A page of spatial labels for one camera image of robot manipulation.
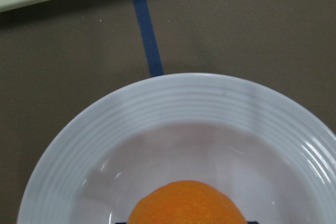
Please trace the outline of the white ribbed plate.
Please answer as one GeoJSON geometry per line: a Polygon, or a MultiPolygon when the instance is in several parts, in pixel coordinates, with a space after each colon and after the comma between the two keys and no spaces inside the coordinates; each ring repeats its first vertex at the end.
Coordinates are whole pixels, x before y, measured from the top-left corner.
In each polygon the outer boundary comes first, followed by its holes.
{"type": "Polygon", "coordinates": [[[335,223],[335,135],[288,97],[181,73],[98,100],[47,147],[18,223],[120,223],[160,186],[198,180],[249,221],[335,223]]]}

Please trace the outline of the orange fruit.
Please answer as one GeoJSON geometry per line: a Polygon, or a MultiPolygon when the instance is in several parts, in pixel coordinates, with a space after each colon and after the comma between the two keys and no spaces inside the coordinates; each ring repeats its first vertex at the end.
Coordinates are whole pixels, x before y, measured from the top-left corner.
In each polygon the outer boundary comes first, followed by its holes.
{"type": "Polygon", "coordinates": [[[194,180],[162,186],[142,198],[127,223],[247,223],[233,201],[194,180]]]}

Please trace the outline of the blue tape line lengthwise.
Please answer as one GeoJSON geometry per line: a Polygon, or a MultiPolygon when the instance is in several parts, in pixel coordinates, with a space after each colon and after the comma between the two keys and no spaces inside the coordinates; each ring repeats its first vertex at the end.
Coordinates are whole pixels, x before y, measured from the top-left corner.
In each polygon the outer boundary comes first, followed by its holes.
{"type": "Polygon", "coordinates": [[[164,75],[147,0],[132,0],[151,77],[164,75]]]}

